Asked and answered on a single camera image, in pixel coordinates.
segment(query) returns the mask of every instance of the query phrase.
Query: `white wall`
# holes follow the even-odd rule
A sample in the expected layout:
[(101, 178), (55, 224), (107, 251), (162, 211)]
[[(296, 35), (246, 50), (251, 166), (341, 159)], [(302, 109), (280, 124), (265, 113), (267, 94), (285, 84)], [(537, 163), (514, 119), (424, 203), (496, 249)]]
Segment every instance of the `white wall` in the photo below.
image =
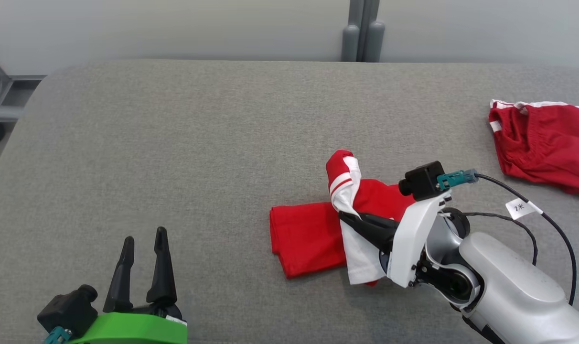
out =
[(381, 0), (382, 62), (579, 67), (579, 0)]
[(339, 61), (349, 0), (0, 0), (0, 65), (130, 57)]

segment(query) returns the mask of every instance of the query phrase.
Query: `red cloth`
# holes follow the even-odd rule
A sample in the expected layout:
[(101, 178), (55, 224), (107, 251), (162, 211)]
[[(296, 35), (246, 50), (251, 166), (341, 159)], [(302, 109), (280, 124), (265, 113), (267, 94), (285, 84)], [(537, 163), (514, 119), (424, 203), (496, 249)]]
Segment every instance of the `red cloth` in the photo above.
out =
[[(353, 206), (360, 213), (399, 221), (412, 203), (398, 185), (362, 179)], [(338, 214), (329, 202), (272, 207), (270, 239), (288, 279), (346, 264)]]
[(564, 103), (491, 103), (502, 172), (579, 194), (579, 107)]

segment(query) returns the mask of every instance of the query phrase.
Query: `gray table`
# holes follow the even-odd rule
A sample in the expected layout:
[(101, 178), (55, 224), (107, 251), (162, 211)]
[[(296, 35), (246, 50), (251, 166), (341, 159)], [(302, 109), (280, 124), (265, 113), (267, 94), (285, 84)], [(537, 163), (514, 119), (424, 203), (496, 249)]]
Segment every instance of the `gray table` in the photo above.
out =
[[(0, 343), (39, 343), (37, 313), (82, 283), (100, 311), (128, 235), (132, 301), (145, 302), (159, 225), (192, 343), (484, 343), (427, 287), (349, 286), (344, 269), (285, 280), (268, 210), (327, 200), (324, 164), (339, 148), (386, 183), (440, 160), (525, 193), (565, 228), (579, 267), (579, 196), (502, 176), (491, 98), (579, 105), (579, 70), (141, 60), (56, 72), (0, 159)], [(513, 199), (486, 182), (454, 194), (465, 211), (504, 213)], [(569, 292), (562, 240), (538, 216), (525, 222), (538, 266)], [(472, 224), (531, 257), (520, 228)]]

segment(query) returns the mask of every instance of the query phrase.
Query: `black cable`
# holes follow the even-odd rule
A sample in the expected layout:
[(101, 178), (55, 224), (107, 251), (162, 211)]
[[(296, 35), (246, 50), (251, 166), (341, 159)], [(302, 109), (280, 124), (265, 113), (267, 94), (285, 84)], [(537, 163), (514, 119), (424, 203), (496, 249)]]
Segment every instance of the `black cable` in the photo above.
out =
[(509, 216), (504, 216), (504, 215), (500, 215), (500, 214), (494, 214), (494, 213), (463, 213), (465, 216), (488, 216), (488, 217), (498, 217), (501, 218), (502, 220), (506, 220), (506, 221), (510, 221), (510, 222), (514, 222), (515, 225), (525, 229), (525, 232), (527, 233), (527, 235), (529, 235), (529, 237), (532, 239), (532, 246), (534, 246), (534, 256), (532, 257), (532, 265), (536, 265), (536, 259), (538, 258), (538, 245), (536, 244), (536, 237), (534, 237), (534, 233), (532, 233), (532, 231), (529, 230), (529, 228), (527, 228), (527, 226), (525, 226), (524, 224), (522, 224), (521, 222), (517, 221), (517, 220), (513, 220), (512, 217)]
[[(523, 196), (522, 194), (519, 194), (515, 189), (506, 185), (505, 183), (502, 183), (501, 181), (498, 181), (495, 178), (491, 178), (490, 176), (486, 176), (486, 175), (480, 174), (480, 173), (475, 173), (474, 176), (476, 176), (477, 178), (483, 178), (484, 180), (490, 181), (492, 183), (496, 183), (497, 185), (508, 190), (511, 194), (514, 194), (518, 198), (521, 198), (521, 200), (523, 200), (524, 202), (526, 202), (526, 203), (529, 202), (529, 200), (527, 198), (525, 198), (525, 196)], [(559, 225), (556, 222), (554, 222), (552, 220), (552, 218), (550, 218), (546, 213), (541, 213), (540, 215), (542, 215), (542, 217), (545, 218), (545, 220), (547, 220), (549, 222), (549, 224), (551, 224), (557, 230), (559, 235), (561, 235), (563, 242), (565, 242), (565, 245), (568, 248), (569, 259), (572, 262), (572, 287), (571, 287), (570, 292), (569, 292), (569, 304), (573, 305), (574, 304), (574, 296), (576, 296), (576, 275), (578, 274), (578, 269), (576, 268), (576, 257), (574, 256), (574, 249), (572, 248), (572, 244), (569, 243), (567, 235), (565, 235), (565, 233), (563, 233), (563, 230), (559, 227)]]

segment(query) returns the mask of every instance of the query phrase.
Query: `silver robotic arm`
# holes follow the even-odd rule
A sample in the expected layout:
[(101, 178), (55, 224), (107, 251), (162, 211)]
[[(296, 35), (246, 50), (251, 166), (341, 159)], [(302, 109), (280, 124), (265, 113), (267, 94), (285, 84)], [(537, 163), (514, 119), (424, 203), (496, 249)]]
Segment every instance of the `silver robotic arm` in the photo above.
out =
[(447, 207), (451, 190), (437, 186), (432, 176), (444, 172), (433, 164), (413, 171), (428, 170), (423, 178), (407, 181), (409, 172), (400, 183), (417, 200), (401, 222), (370, 214), (340, 219), (379, 248), (394, 283), (434, 287), (490, 342), (579, 344), (579, 312), (559, 284), (494, 237), (471, 234), (467, 218)]

